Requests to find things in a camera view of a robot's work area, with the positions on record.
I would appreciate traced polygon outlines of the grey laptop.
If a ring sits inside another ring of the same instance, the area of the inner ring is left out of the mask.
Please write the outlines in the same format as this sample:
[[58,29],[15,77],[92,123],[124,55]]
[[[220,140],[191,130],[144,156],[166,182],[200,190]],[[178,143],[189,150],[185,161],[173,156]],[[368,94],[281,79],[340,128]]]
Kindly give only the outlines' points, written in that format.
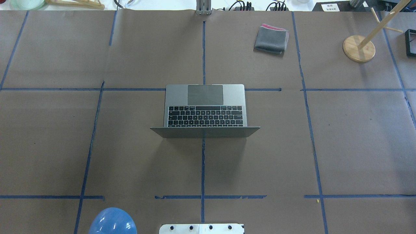
[[165,87],[163,138],[244,138],[249,126],[243,84],[170,84]]

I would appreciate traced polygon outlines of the grey folded cloth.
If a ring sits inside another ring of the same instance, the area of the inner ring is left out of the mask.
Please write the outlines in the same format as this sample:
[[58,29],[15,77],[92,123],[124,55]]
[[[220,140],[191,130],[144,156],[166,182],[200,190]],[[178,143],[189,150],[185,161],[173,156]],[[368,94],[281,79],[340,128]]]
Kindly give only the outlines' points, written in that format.
[[262,24],[254,42],[254,49],[274,54],[282,54],[287,49],[288,39],[288,30]]

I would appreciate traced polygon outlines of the blue desk lamp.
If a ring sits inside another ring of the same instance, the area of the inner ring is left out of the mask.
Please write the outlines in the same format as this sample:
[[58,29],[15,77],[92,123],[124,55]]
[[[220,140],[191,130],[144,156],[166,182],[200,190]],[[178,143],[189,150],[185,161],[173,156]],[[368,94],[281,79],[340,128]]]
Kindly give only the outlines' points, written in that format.
[[90,225],[89,234],[137,234],[131,216],[122,209],[110,207],[102,210]]

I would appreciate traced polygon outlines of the wooden mug tree stand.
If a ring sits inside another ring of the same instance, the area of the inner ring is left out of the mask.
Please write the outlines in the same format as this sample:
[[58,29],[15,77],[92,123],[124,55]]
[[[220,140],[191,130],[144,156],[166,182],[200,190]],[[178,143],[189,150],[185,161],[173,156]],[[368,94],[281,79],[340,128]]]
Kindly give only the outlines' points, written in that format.
[[387,24],[409,3],[410,0],[401,0],[382,20],[377,17],[375,10],[370,8],[371,13],[378,23],[376,28],[373,29],[373,31],[366,37],[361,35],[351,35],[346,38],[342,45],[342,49],[345,55],[349,59],[359,63],[365,63],[373,59],[375,55],[375,46],[371,42],[371,39],[374,38],[383,29],[403,33],[404,31],[388,27]]

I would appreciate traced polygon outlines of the black box with label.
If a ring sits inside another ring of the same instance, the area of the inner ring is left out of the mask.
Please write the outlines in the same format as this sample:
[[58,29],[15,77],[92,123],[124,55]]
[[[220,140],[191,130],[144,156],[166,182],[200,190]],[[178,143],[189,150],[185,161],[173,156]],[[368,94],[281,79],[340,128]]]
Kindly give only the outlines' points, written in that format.
[[312,12],[347,12],[352,9],[349,1],[318,2]]

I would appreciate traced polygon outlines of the green glass plate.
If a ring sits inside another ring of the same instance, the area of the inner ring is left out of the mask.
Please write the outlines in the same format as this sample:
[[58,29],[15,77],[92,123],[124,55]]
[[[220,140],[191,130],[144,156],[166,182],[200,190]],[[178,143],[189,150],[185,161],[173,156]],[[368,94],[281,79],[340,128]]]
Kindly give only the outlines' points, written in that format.
[[11,0],[12,9],[16,10],[37,10],[44,6],[44,0]]

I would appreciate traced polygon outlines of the aluminium frame post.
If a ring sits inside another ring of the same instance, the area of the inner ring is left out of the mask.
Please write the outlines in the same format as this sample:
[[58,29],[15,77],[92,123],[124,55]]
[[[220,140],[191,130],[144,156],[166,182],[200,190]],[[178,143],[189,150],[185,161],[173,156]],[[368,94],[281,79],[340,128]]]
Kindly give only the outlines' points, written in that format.
[[196,0],[196,15],[211,15],[212,14],[211,0]]

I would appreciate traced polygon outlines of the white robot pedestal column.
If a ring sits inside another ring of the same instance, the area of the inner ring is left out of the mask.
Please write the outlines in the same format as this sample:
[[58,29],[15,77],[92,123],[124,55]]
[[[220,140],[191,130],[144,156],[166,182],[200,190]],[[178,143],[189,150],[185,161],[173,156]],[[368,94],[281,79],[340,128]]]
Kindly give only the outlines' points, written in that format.
[[244,234],[243,224],[166,224],[159,229],[159,234]]

